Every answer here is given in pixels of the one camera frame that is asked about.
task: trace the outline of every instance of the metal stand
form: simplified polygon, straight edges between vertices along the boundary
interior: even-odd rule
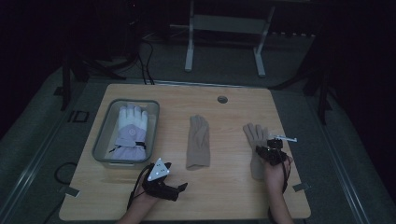
[[[186,65],[184,70],[186,72],[190,72],[192,70],[192,60],[194,54],[194,30],[233,32],[261,35],[261,41],[257,47],[253,49],[253,54],[259,77],[265,77],[264,65],[262,62],[262,47],[264,45],[265,38],[268,35],[271,19],[274,16],[274,11],[275,7],[271,7],[266,20],[208,16],[199,14],[195,15],[194,0],[190,0],[189,45],[187,47]]]
[[[62,86],[62,97],[63,104],[61,110],[66,110],[70,100],[71,100],[71,80],[70,80],[70,70],[73,71],[77,81],[87,82],[90,78],[85,64],[87,63],[90,67],[93,67],[100,71],[102,74],[113,78],[113,79],[126,79],[125,77],[120,77],[119,75],[113,73],[110,69],[102,66],[97,61],[87,57],[82,53],[75,52],[72,47],[67,45],[67,49],[64,53],[63,58],[63,86]]]

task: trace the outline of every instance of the clear plastic container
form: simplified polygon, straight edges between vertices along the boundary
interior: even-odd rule
[[[118,137],[118,119],[120,107],[127,106],[128,103],[139,105],[142,111],[148,112],[148,129],[146,133],[146,158],[142,161],[132,160],[116,160],[112,159],[110,152],[115,147],[115,142]],[[106,116],[102,123],[99,134],[96,138],[92,149],[92,155],[100,161],[104,166],[110,168],[126,168],[132,167],[135,169],[142,169],[150,163],[149,159],[152,155],[155,142],[155,133],[157,131],[158,117],[160,115],[160,105],[156,101],[140,101],[140,100],[125,100],[119,99],[113,101],[107,109]]]

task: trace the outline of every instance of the beige glove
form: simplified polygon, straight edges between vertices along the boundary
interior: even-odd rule
[[[189,141],[187,145],[187,170],[210,166],[209,124],[202,116],[190,117]]]
[[[249,123],[244,126],[244,132],[251,147],[250,171],[251,176],[257,180],[264,180],[264,164],[259,154],[256,153],[256,147],[266,147],[268,139],[268,129],[262,128],[260,124],[253,126]]]

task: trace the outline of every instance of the human hand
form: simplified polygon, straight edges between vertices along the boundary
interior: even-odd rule
[[[272,193],[280,193],[283,194],[283,185],[285,183],[285,174],[283,170],[283,164],[286,169],[286,179],[289,178],[290,165],[293,162],[293,158],[288,156],[288,160],[285,160],[278,165],[271,165],[270,162],[266,160],[262,160],[264,163],[264,182],[267,190],[270,194]]]

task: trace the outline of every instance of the wooden table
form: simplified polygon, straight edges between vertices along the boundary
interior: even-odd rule
[[[218,102],[228,98],[227,104]],[[165,183],[188,182],[176,202],[160,201],[146,220],[255,219],[267,217],[267,196],[262,182],[250,174],[251,148],[242,127],[252,122],[284,134],[271,92],[266,89],[151,86],[111,84],[106,90],[82,151],[70,187],[77,198],[66,195],[60,211],[63,220],[115,220],[126,210],[140,170],[108,169],[92,156],[92,148],[109,104],[115,99],[155,100],[160,116],[152,161],[172,162]],[[186,170],[190,116],[201,115],[209,123],[210,167]],[[288,143],[284,151],[291,155]],[[285,199],[295,218],[310,216],[304,191],[291,186],[301,180],[294,163]]]

